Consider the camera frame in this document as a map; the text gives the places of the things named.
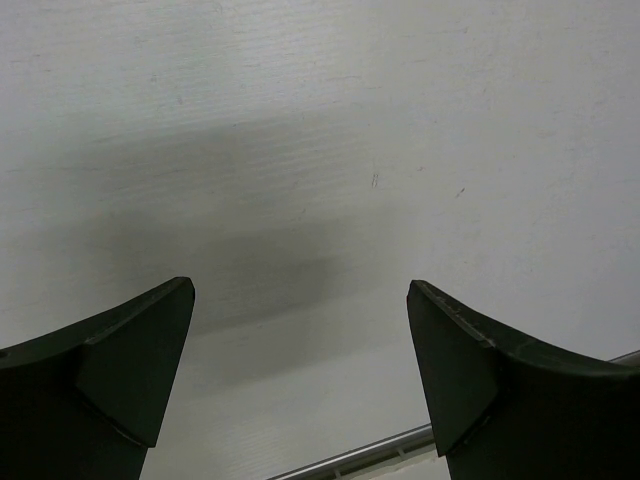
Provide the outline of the aluminium table edge rail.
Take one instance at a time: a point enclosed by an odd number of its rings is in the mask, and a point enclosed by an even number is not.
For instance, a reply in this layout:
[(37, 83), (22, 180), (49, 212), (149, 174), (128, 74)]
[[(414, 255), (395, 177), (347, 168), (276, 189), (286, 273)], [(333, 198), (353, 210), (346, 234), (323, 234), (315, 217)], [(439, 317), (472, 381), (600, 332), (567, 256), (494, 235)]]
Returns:
[(418, 355), (431, 422), (285, 473), (352, 479), (420, 453), (452, 479), (636, 479), (639, 355), (566, 371), (479, 347)]

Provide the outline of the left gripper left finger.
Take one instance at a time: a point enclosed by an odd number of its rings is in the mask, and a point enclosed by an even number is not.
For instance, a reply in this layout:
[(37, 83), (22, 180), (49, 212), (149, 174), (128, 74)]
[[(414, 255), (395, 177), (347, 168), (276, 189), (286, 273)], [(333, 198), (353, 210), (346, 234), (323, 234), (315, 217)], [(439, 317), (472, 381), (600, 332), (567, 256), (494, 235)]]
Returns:
[(176, 277), (1, 351), (4, 479), (137, 479), (157, 444), (195, 288)]

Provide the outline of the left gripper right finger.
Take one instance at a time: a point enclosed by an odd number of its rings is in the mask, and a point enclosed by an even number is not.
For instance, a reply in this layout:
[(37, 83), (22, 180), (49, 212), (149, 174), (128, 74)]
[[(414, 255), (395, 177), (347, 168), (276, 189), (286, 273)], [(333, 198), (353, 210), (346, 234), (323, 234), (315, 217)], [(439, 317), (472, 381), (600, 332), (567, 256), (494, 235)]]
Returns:
[(639, 369), (541, 341), (415, 280), (407, 311), (454, 479), (635, 479)]

